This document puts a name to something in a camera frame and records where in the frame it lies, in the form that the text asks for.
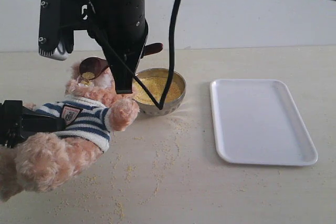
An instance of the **white table surface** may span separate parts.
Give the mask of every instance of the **white table surface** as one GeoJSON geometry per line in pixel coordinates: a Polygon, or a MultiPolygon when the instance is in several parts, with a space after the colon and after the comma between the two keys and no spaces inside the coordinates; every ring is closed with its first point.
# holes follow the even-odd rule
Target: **white table surface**
{"type": "MultiPolygon", "coordinates": [[[[56,101],[69,66],[35,53],[0,54],[0,100],[56,101]]],[[[139,70],[166,67],[167,51],[139,70]]],[[[0,205],[0,223],[271,224],[336,221],[336,47],[183,50],[176,71],[183,105],[163,118],[140,116],[116,133],[107,153],[80,177],[46,194],[0,205]],[[319,153],[311,167],[230,165],[215,151],[209,83],[279,79],[288,85],[319,153]]]]}

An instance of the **white plastic tray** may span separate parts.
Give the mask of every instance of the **white plastic tray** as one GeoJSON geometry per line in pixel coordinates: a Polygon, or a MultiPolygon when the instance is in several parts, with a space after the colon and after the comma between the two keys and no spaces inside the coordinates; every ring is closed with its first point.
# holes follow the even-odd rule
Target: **white plastic tray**
{"type": "Polygon", "coordinates": [[[283,82],[218,79],[210,90],[221,158],[235,164],[316,163],[316,148],[283,82]]]}

